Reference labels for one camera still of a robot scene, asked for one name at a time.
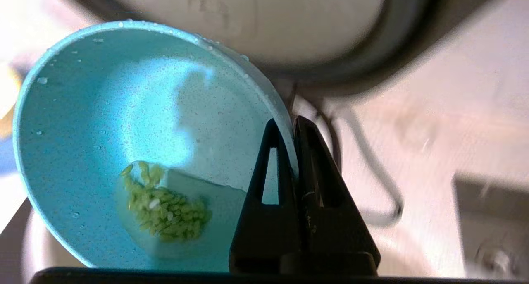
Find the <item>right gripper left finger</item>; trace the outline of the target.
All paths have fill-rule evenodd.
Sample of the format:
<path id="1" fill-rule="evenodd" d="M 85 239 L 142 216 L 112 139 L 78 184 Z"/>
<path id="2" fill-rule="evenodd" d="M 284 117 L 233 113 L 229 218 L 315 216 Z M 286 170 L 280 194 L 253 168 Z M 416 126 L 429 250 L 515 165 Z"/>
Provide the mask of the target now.
<path id="1" fill-rule="evenodd" d="M 262 201 L 270 150 L 276 149 L 277 204 Z M 302 235 L 286 145 L 275 120 L 267 122 L 253 176 L 238 220 L 229 256 L 232 274 L 300 275 Z"/>

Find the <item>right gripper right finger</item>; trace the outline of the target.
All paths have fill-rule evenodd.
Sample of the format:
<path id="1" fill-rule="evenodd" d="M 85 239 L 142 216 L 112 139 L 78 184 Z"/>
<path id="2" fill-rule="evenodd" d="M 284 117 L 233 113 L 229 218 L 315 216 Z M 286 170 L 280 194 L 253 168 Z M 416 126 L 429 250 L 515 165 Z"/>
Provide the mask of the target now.
<path id="1" fill-rule="evenodd" d="M 302 266 L 309 273 L 376 276 L 380 252 L 327 145 L 308 118 L 294 124 Z"/>

